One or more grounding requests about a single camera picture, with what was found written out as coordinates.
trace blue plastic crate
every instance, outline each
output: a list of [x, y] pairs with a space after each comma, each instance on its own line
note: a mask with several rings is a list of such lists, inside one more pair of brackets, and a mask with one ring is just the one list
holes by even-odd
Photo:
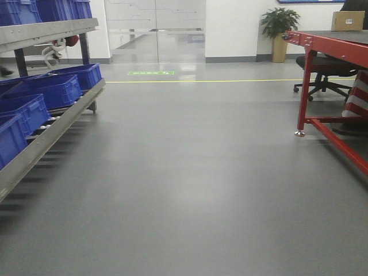
[[78, 19], [73, 0], [37, 0], [43, 22]]
[[20, 118], [20, 115], [0, 117], [0, 170], [27, 146]]
[[31, 78], [38, 78], [40, 75], [35, 76], [23, 76], [20, 78], [14, 78], [14, 79], [7, 79], [0, 81], [0, 99], [3, 96], [4, 93], [8, 92], [12, 87], [15, 85]]
[[0, 25], [41, 22], [36, 0], [0, 0]]
[[90, 0], [73, 0], [78, 19], [92, 18]]
[[0, 101], [0, 116], [16, 114], [21, 116], [24, 136], [31, 135], [44, 122], [50, 119], [42, 94]]
[[79, 85], [82, 90], [91, 89], [102, 79], [99, 63], [62, 68], [53, 70], [50, 73], [60, 75], [77, 75]]
[[73, 105], [82, 95], [82, 91], [76, 75], [40, 76], [14, 86], [3, 95], [3, 98], [35, 94], [43, 94], [46, 108], [50, 110]]

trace cardboard box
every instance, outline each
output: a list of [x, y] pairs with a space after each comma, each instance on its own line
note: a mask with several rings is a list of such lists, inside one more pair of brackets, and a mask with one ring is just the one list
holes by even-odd
[[332, 16], [332, 31], [362, 30], [365, 11], [336, 11]]

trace potted plant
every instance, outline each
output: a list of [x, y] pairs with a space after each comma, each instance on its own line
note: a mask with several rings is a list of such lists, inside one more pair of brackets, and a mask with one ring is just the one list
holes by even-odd
[[282, 38], [286, 30], [297, 30], [300, 15], [284, 7], [263, 14], [260, 24], [264, 26], [262, 34], [272, 39], [272, 62], [284, 62], [288, 43]]

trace metal shelving rack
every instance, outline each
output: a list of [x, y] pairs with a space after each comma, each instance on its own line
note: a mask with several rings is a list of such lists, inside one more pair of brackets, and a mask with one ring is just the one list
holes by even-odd
[[[14, 51], [20, 76], [27, 76], [23, 48], [63, 37], [79, 35], [83, 64], [89, 64], [87, 32], [98, 26], [96, 18], [45, 22], [0, 27], [0, 53]], [[102, 79], [80, 100], [63, 111], [60, 118], [36, 138], [8, 165], [0, 170], [0, 202], [10, 193], [29, 170], [43, 157], [59, 137], [86, 109], [96, 110], [95, 99], [104, 90]]]

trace glass wall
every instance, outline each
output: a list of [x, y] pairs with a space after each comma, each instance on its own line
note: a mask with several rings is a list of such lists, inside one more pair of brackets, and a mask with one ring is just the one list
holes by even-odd
[[204, 62], [205, 0], [105, 0], [114, 62]]

